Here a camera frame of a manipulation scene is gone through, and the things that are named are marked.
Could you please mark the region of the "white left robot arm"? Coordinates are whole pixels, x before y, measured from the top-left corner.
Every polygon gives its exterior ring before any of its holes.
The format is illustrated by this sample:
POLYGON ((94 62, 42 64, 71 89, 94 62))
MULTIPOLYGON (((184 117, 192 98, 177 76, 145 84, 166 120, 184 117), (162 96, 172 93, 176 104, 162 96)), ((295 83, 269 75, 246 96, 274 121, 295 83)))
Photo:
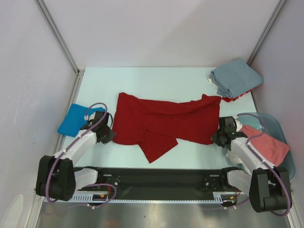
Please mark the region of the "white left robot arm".
POLYGON ((115 133, 108 122, 113 121, 113 116, 96 111, 85 119, 86 123, 65 149, 53 156, 45 155, 39 161, 35 192, 49 202, 69 201, 75 191, 91 187, 99 190, 106 182, 101 168, 75 165, 95 144, 112 141, 115 133))

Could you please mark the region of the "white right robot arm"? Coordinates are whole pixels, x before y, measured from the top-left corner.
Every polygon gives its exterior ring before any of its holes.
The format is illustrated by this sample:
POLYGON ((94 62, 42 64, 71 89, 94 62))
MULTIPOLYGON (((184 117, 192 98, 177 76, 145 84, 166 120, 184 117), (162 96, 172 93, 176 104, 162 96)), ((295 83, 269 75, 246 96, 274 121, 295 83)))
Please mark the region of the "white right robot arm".
POLYGON ((218 130, 212 141, 228 150, 234 164, 242 164, 243 170, 228 171, 219 178, 223 190, 233 187, 248 196, 255 212, 271 212, 286 216, 292 208, 292 196, 288 170, 282 163, 289 146, 250 125, 241 124, 236 117, 219 118, 218 130))

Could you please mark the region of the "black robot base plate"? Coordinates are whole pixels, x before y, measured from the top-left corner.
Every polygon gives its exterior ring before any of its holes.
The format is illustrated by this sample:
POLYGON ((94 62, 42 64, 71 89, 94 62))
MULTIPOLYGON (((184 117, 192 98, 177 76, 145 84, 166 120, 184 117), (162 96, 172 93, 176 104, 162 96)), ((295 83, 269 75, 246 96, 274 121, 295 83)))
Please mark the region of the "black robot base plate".
POLYGON ((228 167, 217 170, 101 168, 106 182, 81 191, 106 191, 105 184, 117 189, 116 200, 195 201, 212 200, 215 192, 239 195, 228 184, 228 167))

